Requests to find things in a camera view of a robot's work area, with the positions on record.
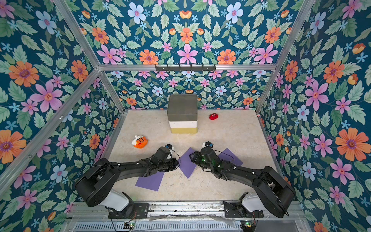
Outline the purple paper square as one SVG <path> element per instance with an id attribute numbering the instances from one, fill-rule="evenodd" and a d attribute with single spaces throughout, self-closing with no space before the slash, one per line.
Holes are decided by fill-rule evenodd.
<path id="1" fill-rule="evenodd" d="M 190 155 L 193 154 L 194 152 L 195 152 L 194 149 L 189 148 L 180 158 L 179 168 L 187 179 L 191 177 L 196 168 L 196 164 L 194 164 L 190 159 Z"/>
<path id="2" fill-rule="evenodd" d="M 221 160 L 229 161 L 229 162 L 231 162 L 231 163 L 233 163 L 234 165 L 237 165 L 237 166 L 242 166 L 243 165 L 243 162 L 228 148 L 225 149 L 222 152 L 219 152 L 218 157 Z"/>
<path id="3" fill-rule="evenodd" d="M 149 177 L 139 177 L 135 186 L 152 191 L 158 191 L 163 180 L 164 173 L 157 172 Z"/>

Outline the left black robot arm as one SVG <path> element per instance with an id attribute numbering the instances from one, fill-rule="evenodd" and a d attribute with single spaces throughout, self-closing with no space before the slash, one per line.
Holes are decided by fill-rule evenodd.
<path id="1" fill-rule="evenodd" d="M 132 203 L 132 199 L 113 190 L 115 183 L 176 170 L 180 162 L 171 151 L 171 145 L 160 147 L 151 157 L 134 162 L 113 162 L 102 158 L 81 176 L 74 188 L 88 207 L 104 206 L 122 212 Z"/>

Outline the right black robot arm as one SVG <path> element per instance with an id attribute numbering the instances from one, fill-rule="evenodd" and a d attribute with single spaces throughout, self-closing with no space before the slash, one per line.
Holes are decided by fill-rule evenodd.
<path id="1" fill-rule="evenodd" d="M 251 169 L 222 160 L 212 146 L 205 146 L 189 156 L 192 163 L 207 169 L 217 179 L 235 181 L 255 190 L 266 210 L 278 218 L 289 215 L 288 208 L 295 198 L 295 190 L 272 167 Z"/>

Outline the orange tiger plush toy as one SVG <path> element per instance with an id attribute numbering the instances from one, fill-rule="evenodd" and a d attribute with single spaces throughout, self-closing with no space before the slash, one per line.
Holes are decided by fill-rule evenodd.
<path id="1" fill-rule="evenodd" d="M 142 149 L 144 148 L 148 143 L 148 139 L 142 135 L 135 135 L 135 139 L 131 142 L 133 147 Z"/>

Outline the small red toy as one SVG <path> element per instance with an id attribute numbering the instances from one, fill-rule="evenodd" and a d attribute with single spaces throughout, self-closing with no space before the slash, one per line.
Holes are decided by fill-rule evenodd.
<path id="1" fill-rule="evenodd" d="M 212 113 L 212 114 L 210 114 L 210 115 L 209 115 L 209 119 L 210 119 L 210 120 L 216 120 L 216 119 L 218 119 L 218 114 L 217 114 L 217 113 Z"/>

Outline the grey white yellow stacked box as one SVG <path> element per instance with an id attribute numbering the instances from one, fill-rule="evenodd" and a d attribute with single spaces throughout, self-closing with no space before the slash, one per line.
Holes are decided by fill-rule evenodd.
<path id="1" fill-rule="evenodd" d="M 169 97 L 167 117 L 171 133 L 198 132 L 198 98 L 195 94 L 174 94 Z"/>

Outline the white ventilation grille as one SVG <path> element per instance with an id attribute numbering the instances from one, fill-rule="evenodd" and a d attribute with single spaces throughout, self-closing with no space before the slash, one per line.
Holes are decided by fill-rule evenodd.
<path id="1" fill-rule="evenodd" d="M 218 221 L 79 222 L 71 232 L 241 232 L 238 223 Z"/>

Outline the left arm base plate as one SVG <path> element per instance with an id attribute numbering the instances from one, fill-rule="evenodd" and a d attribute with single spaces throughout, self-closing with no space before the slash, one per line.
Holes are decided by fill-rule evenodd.
<path id="1" fill-rule="evenodd" d="M 112 208 L 108 210 L 109 219 L 144 219 L 149 212 L 148 203 L 129 203 L 122 211 L 116 211 Z"/>

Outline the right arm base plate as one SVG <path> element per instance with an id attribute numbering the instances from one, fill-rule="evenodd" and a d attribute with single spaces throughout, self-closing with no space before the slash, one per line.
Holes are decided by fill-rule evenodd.
<path id="1" fill-rule="evenodd" d="M 253 212 L 245 209 L 240 202 L 223 201 L 224 212 L 226 218 L 263 218 L 264 214 L 261 210 Z"/>

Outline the grey wall hook rail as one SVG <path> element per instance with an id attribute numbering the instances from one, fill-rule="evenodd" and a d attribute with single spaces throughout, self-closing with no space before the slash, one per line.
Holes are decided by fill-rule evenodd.
<path id="1" fill-rule="evenodd" d="M 155 65 L 156 71 L 174 71 L 174 72 L 182 72 L 182 71 L 194 71 L 194 72 L 202 72 L 202 71 L 216 71 L 216 65 Z"/>

